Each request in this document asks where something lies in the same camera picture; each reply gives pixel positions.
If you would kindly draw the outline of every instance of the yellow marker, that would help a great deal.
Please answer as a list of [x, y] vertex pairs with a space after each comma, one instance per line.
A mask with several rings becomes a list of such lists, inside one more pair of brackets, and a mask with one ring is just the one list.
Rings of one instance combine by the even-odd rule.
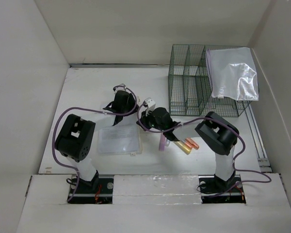
[[179, 147], [184, 153], [190, 154], [191, 149], [185, 146], [182, 142], [174, 142], [177, 147]]

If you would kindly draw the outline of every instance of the marker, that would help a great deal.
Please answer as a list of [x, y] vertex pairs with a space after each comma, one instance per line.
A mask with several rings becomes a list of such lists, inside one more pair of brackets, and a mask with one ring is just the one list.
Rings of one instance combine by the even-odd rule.
[[184, 153], [190, 154], [191, 149], [184, 145], [182, 142], [174, 142], [177, 147], [179, 147]]
[[182, 142], [184, 145], [186, 145], [186, 147], [190, 148], [191, 150], [193, 149], [193, 145], [190, 144], [190, 143], [188, 143], [187, 141], [183, 141], [183, 140], [181, 140], [181, 142]]
[[190, 143], [190, 144], [194, 147], [194, 149], [196, 149], [196, 150], [199, 149], [199, 145], [198, 145], [196, 142], [194, 142], [190, 137], [188, 137], [188, 138], [186, 139], [186, 141], [187, 141], [188, 143]]

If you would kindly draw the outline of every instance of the clear plastic bag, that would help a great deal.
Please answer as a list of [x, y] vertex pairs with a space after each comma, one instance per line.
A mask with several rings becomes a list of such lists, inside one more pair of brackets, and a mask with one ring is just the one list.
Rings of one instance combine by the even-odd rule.
[[259, 100], [257, 71], [249, 48], [207, 50], [213, 98]]

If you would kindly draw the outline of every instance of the white table surface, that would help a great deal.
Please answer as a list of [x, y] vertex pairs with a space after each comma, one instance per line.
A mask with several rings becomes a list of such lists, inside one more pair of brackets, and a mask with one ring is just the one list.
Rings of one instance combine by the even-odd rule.
[[[112, 88], [121, 83], [133, 90], [141, 101], [152, 97], [157, 107], [162, 106], [168, 109], [168, 67], [70, 68], [54, 120], [56, 121], [64, 110], [72, 106], [99, 110], [102, 103], [114, 99]], [[88, 115], [88, 112], [82, 111], [71, 111], [71, 113], [79, 116]], [[188, 121], [193, 117], [173, 116], [173, 119]], [[246, 151], [236, 160], [236, 167], [259, 170], [258, 152], [247, 115], [243, 113], [238, 118], [229, 117], [226, 119], [239, 129], [246, 142]], [[53, 160], [51, 137], [55, 121], [51, 127], [39, 173], [74, 173], [71, 169], [57, 165]], [[172, 143], [168, 148], [165, 148], [164, 152], [160, 152], [158, 150], [160, 135], [140, 131], [143, 151], [141, 154], [131, 156], [128, 154], [98, 154], [97, 136], [98, 133], [95, 133], [88, 156], [92, 158], [92, 163], [100, 174], [214, 174], [215, 171], [214, 153], [201, 138], [196, 138], [200, 149], [193, 150], [190, 155], [186, 155]], [[235, 152], [240, 151], [241, 148], [241, 143], [238, 143]], [[62, 163], [69, 164], [59, 152], [57, 152], [57, 157]]]
[[[189, 203], [200, 201], [194, 176], [160, 177], [160, 185], [145, 176], [117, 176], [114, 198], [122, 199], [107, 205], [67, 204], [70, 175], [35, 175], [17, 233], [291, 233], [287, 197], [279, 175], [270, 175], [272, 183], [244, 184], [247, 204]], [[179, 196], [182, 203], [170, 202]]]
[[0, 174], [0, 233], [15, 233], [31, 175]]

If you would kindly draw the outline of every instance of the white panel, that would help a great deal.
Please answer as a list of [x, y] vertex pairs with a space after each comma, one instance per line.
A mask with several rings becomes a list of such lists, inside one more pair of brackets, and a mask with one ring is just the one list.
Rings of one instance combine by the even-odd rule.
[[[246, 204], [249, 206], [278, 206], [287, 205], [288, 199], [282, 186], [279, 174], [267, 174], [271, 177], [270, 183], [244, 183], [243, 190]], [[260, 174], [242, 172], [242, 181], [265, 181], [267, 178]]]
[[67, 204], [71, 175], [34, 175], [26, 201], [41, 204]]
[[198, 176], [115, 176], [113, 204], [201, 204]]
[[0, 175], [0, 233], [15, 233], [30, 175]]
[[291, 0], [275, 1], [254, 51], [265, 74], [252, 108], [274, 172], [280, 172], [291, 204]]
[[67, 68], [34, 1], [0, 0], [0, 172], [37, 172]]
[[17, 233], [291, 233], [289, 206], [41, 205], [27, 203]]
[[70, 63], [168, 64], [172, 44], [246, 46], [270, 0], [36, 0]]
[[[135, 92], [140, 100], [151, 97], [157, 107], [168, 108], [168, 67], [151, 68], [70, 68], [67, 73], [63, 90], [60, 96], [54, 120], [69, 107], [79, 106], [84, 108], [100, 109], [103, 102], [114, 99], [112, 88], [120, 83]], [[87, 112], [71, 111], [79, 116], [88, 115]], [[194, 117], [173, 117], [175, 121], [189, 121]], [[236, 160], [236, 167], [243, 169], [259, 170], [257, 150], [246, 114], [240, 117], [230, 117], [227, 120], [237, 127], [246, 142], [245, 152]], [[51, 153], [51, 137], [54, 124], [51, 128], [40, 173], [67, 174], [75, 171], [57, 165]], [[153, 174], [209, 174], [215, 172], [214, 152], [200, 137], [194, 140], [200, 145], [199, 150], [193, 150], [186, 155], [173, 143], [159, 151], [159, 133], [140, 132], [142, 153], [136, 156], [130, 154], [98, 154], [98, 133], [94, 134], [89, 156], [92, 157], [94, 167], [100, 174], [123, 175], [153, 175]], [[235, 153], [242, 149], [238, 143]], [[57, 157], [62, 163], [68, 163], [66, 158], [57, 152]]]

